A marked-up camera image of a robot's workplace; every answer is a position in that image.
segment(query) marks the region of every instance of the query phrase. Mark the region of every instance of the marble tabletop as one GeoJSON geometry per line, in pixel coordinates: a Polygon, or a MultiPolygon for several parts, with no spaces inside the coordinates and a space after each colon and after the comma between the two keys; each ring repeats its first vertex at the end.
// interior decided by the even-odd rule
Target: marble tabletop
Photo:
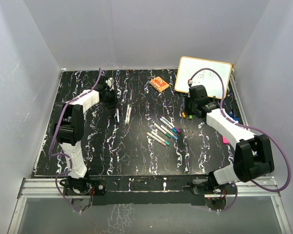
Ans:
{"type": "MultiPolygon", "coordinates": [[[[82,150],[90,175],[206,175],[233,162],[233,148],[222,142],[222,136],[215,129],[197,117],[182,118],[184,98],[173,88],[177,69],[109,70],[103,74],[115,79],[120,123],[116,122],[115,110],[108,109],[105,103],[86,112],[82,150]],[[157,76],[170,84],[161,94],[149,84],[157,76]],[[125,124],[128,104],[132,111],[129,124],[125,124]],[[173,121],[181,130],[177,141],[168,140],[168,147],[146,136],[146,132],[156,129],[153,122],[161,123],[160,116],[173,121]]],[[[76,97],[86,86],[92,86],[97,76],[98,71],[63,72],[56,102],[76,97]]],[[[227,112],[238,110],[230,84],[224,108],[227,112]]],[[[67,170],[64,157],[50,158],[48,155],[54,122],[52,112],[32,177],[55,176],[67,170]]],[[[61,150],[56,142],[53,152],[61,150]]]]}

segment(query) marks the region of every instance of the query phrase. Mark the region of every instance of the gray floor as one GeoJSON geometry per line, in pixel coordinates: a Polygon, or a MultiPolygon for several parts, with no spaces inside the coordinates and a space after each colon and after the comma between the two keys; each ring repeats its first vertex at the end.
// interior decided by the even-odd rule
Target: gray floor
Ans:
{"type": "Polygon", "coordinates": [[[187,204],[108,205],[82,215],[63,199],[28,199],[19,234],[278,234],[270,197],[238,197],[221,214],[187,204]]]}

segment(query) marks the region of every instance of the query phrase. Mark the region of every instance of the white wall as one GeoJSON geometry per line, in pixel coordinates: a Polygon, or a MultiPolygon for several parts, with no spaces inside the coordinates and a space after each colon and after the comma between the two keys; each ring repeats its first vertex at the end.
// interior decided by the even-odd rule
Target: white wall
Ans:
{"type": "Polygon", "coordinates": [[[268,0],[24,0],[61,68],[236,63],[268,0]]]}
{"type": "MultiPolygon", "coordinates": [[[[293,172],[293,0],[269,3],[235,66],[235,77],[249,124],[275,136],[293,172]]],[[[282,186],[287,173],[276,148],[274,159],[282,186]]],[[[293,230],[293,175],[281,195],[293,230]]]]}
{"type": "Polygon", "coordinates": [[[33,168],[60,71],[24,2],[0,0],[0,234],[33,168]]]}

